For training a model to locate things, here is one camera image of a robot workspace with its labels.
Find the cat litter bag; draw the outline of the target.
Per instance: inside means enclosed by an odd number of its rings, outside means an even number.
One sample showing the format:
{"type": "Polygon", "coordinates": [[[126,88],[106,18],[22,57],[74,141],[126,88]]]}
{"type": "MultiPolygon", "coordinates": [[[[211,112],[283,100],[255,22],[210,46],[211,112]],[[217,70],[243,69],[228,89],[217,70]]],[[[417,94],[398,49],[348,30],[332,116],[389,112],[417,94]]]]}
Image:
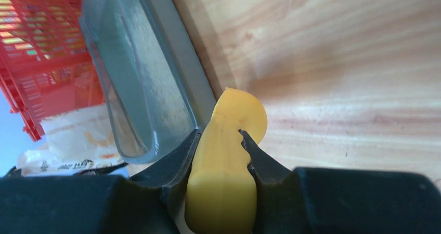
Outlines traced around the cat litter bag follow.
{"type": "Polygon", "coordinates": [[[43,118],[41,126],[45,143],[17,159],[16,167],[23,175],[94,170],[124,163],[104,103],[43,118]]]}

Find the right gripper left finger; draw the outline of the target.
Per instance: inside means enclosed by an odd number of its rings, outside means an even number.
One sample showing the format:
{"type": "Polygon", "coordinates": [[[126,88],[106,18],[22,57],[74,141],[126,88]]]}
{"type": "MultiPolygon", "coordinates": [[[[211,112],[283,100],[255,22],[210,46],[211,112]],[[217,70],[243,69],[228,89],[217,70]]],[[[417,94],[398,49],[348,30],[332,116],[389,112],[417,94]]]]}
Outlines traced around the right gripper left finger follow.
{"type": "Polygon", "coordinates": [[[179,233],[201,131],[147,169],[119,175],[1,178],[1,233],[179,233]]]}

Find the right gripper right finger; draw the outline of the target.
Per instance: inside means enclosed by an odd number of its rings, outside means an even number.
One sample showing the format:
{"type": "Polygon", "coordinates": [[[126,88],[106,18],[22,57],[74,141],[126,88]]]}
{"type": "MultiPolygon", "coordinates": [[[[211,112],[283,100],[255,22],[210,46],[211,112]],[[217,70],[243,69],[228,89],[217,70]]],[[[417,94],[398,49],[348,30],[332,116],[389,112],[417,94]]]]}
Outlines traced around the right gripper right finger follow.
{"type": "Polygon", "coordinates": [[[246,131],[254,233],[440,233],[440,191],[410,172],[284,167],[246,131]]]}

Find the yellow plastic scoop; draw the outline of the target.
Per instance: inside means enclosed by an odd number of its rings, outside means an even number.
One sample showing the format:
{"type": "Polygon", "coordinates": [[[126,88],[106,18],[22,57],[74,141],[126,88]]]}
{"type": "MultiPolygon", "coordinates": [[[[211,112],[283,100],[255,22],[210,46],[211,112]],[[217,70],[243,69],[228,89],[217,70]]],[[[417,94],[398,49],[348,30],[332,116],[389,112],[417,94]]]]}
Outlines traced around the yellow plastic scoop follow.
{"type": "Polygon", "coordinates": [[[185,221],[195,233],[252,232],[257,187],[241,131],[261,142],[267,114],[252,94],[227,88],[201,135],[188,179],[185,221]]]}

